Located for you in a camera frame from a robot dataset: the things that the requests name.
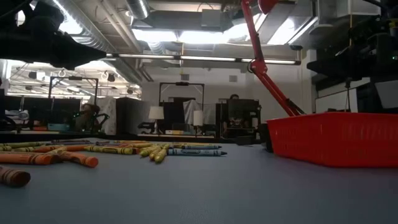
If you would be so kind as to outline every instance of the lamp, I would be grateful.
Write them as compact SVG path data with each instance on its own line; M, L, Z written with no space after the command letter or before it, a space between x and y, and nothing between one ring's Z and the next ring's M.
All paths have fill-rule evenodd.
M203 111L196 110L193 112L193 126L195 127L195 135L197 135L198 128L203 126Z
M157 120L164 119L163 106L151 106L149 110L149 119L155 120L155 131L153 134L158 134Z

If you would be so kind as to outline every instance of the red basket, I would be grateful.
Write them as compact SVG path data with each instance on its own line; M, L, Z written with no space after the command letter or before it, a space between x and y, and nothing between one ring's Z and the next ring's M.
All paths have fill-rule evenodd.
M398 167L398 115L322 113L267 122L279 156L332 167Z

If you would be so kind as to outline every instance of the metal frame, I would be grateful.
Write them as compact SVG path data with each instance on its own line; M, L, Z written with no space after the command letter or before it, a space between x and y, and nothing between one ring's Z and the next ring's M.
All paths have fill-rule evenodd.
M244 14L244 19L248 25L249 35L253 45L255 59L250 63L251 70L260 79L262 84L269 90L271 95L278 101L280 106L286 111L289 116L298 116L304 114L293 101L288 99L282 91L277 87L277 85L269 78L267 75L267 65L264 61L264 56L261 50L261 43L256 28L254 27L253 16L251 14L250 3L253 0L242 0L241 7Z
M203 107L205 105L205 84L203 83L184 83L186 85L179 85L180 82L161 82L159 83L159 104L161 103L160 97L162 96L162 85L176 85L176 86L201 86L202 87L202 93L201 93L201 110L203 111Z
M82 80L94 80L95 81L95 93L94 93L94 105L97 105L97 91L98 91L98 79L97 78L83 78L83 77L50 77L50 86L49 86L49 99L51 99L51 91L52 88L56 87L58 83L64 79L74 80L74 81L82 81ZM52 80L58 79L58 82L52 85Z

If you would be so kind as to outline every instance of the table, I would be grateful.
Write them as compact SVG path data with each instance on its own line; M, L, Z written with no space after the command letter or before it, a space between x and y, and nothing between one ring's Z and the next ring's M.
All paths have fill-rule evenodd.
M138 134L140 137L167 137L167 138L208 138L213 139L214 136L202 136L202 135L191 135L191 134Z
M9 165L0 223L397 223L395 169L332 169L221 144L225 157L95 155L99 165Z

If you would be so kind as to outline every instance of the yellow crayon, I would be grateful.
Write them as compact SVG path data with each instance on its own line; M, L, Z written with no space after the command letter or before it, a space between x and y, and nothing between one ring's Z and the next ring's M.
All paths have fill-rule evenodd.
M11 151L11 146L0 146L0 151Z
M51 154L51 155L58 155L63 151L66 151L68 148L67 147L59 147L57 149L51 150L49 152L46 152L46 154Z
M167 149L163 148L162 150L160 150L160 152L158 152L158 154L156 154L155 156L155 162L157 164L160 164L161 162L163 162L164 158L166 157L167 154Z
M151 152L149 154L149 159L153 161L155 159L156 154L158 154L160 150L162 150L162 148L158 147L155 151Z
M147 149L141 151L139 154L140 154L142 157L147 157L147 156L149 156L150 153L152 153L152 152L155 151L156 149L160 149L160 147L159 147L159 146L148 147Z
M41 146L44 142L15 142L15 143L0 143L0 146L11 146L13 149L18 147L34 147Z
M91 152L105 152L105 153L115 153L131 155L133 154L133 148L129 147L103 147L103 146L86 146L85 149Z

